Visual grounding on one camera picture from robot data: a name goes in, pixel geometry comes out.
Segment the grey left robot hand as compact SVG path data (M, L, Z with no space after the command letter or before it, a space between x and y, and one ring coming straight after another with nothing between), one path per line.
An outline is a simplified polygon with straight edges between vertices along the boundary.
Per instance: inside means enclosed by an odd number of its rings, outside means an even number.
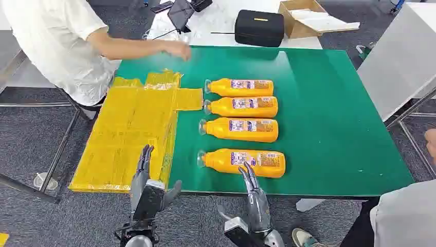
M131 182L131 209L138 216L164 210L181 192L181 180L177 180L174 187L166 191L163 182L151 179L150 161L153 150L152 145L144 146Z

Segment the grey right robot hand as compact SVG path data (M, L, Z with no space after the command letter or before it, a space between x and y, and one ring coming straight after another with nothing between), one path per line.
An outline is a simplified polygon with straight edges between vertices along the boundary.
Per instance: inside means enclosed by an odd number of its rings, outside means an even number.
M266 237L273 231L266 193L259 186L255 172L247 162L244 162L244 166L239 167L238 170L243 176L247 190L248 223L241 217L226 213L223 206L218 205L217 211L224 219L224 234L227 237L232 235Z

